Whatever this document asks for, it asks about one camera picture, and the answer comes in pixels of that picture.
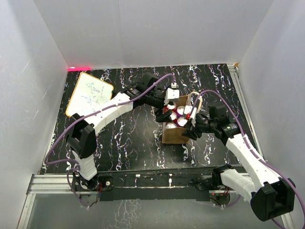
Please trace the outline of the red cola can front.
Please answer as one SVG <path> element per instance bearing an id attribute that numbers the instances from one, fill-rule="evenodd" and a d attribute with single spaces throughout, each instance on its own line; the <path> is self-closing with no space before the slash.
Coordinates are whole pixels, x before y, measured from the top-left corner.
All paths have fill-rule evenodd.
<path id="1" fill-rule="evenodd" d="M 171 114 L 170 114 L 170 120 L 172 121 L 172 122 L 176 122 L 177 121 L 177 114 L 176 114 L 176 112 L 175 111 L 171 111 Z"/>

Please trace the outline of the red cola can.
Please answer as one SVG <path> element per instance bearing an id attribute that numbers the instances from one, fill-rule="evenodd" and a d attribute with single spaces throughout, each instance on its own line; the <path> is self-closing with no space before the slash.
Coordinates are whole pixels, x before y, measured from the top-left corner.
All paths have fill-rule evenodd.
<path id="1" fill-rule="evenodd" d="M 175 111 L 177 108 L 176 102 L 169 102 L 164 108 L 165 110 Z"/>
<path id="2" fill-rule="evenodd" d="M 170 114 L 170 120 L 172 121 L 172 122 L 176 122 L 177 121 L 177 114 L 176 114 L 176 112 L 175 111 L 171 111 L 171 114 Z"/>

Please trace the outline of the purple fanta can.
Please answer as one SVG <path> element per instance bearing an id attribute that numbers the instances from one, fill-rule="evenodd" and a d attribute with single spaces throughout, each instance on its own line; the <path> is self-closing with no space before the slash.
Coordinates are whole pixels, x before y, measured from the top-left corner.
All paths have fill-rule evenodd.
<path id="1" fill-rule="evenodd" d="M 175 123 L 166 123 L 165 129 L 174 129 L 177 125 Z"/>
<path id="2" fill-rule="evenodd" d="M 184 110 L 185 110 L 185 106 L 179 106 L 176 108 L 176 114 L 178 116 L 183 116 L 184 115 Z"/>
<path id="3" fill-rule="evenodd" d="M 177 119 L 176 125 L 177 125 L 178 127 L 185 127 L 185 125 L 187 124 L 187 122 L 188 122 L 188 120 L 187 120 L 186 118 L 184 118 L 184 117 L 179 117 L 179 118 Z"/>

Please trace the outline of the purple Fanta can front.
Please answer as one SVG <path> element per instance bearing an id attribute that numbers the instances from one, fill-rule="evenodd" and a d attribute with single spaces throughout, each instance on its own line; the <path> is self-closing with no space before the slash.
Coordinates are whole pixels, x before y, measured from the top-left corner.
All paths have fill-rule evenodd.
<path id="1" fill-rule="evenodd" d="M 176 108 L 176 114 L 178 116 L 183 116 L 184 115 L 184 110 L 185 110 L 185 106 L 179 106 Z"/>

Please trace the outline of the brown canvas tote bag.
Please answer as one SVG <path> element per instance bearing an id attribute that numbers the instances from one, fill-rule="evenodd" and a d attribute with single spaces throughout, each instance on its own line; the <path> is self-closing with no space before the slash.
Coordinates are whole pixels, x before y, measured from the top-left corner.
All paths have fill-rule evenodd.
<path id="1" fill-rule="evenodd" d="M 198 95 L 199 95 L 198 92 L 193 91 L 193 92 L 189 93 L 188 95 L 180 96 L 179 101 L 176 102 L 177 107 L 186 106 L 186 105 L 193 106 L 192 97 L 198 96 Z M 203 99 L 199 98 L 199 104 L 195 106 L 197 108 L 197 113 L 198 113 L 198 109 L 202 105 L 202 101 L 203 101 Z M 177 126 L 174 129 L 165 129 L 166 123 L 161 123 L 162 124 L 162 143 L 163 144 L 187 144 L 189 142 L 190 138 L 182 136 L 182 133 L 185 131 L 184 127 Z"/>

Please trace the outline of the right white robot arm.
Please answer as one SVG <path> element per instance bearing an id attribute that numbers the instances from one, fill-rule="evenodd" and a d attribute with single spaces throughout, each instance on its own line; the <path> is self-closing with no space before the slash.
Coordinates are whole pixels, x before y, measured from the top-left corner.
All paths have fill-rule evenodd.
<path id="1" fill-rule="evenodd" d="M 294 209 L 295 193 L 288 181 L 265 165 L 264 159 L 250 145 L 237 122 L 230 120 L 226 106 L 215 103 L 208 106 L 209 116 L 186 105 L 183 111 L 187 123 L 182 134 L 197 140 L 203 133 L 213 133 L 229 149 L 248 173 L 240 175 L 231 165 L 213 170 L 211 182 L 217 189 L 226 186 L 235 190 L 250 203 L 253 213 L 267 221 Z"/>

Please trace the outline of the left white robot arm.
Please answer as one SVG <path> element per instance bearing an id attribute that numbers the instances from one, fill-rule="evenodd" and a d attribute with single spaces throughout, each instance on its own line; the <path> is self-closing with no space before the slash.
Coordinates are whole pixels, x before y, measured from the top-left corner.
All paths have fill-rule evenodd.
<path id="1" fill-rule="evenodd" d="M 125 86 L 115 96 L 89 115 L 76 113 L 72 118 L 70 129 L 65 134 L 65 140 L 75 157 L 76 171 L 82 177 L 82 185 L 87 190 L 98 186 L 97 168 L 94 162 L 94 152 L 97 149 L 96 136 L 112 121 L 121 115 L 144 104 L 154 108 L 163 108 L 166 92 L 157 87 L 162 80 L 173 77 L 168 73 L 157 78 L 152 73 L 145 73 L 142 78 Z"/>

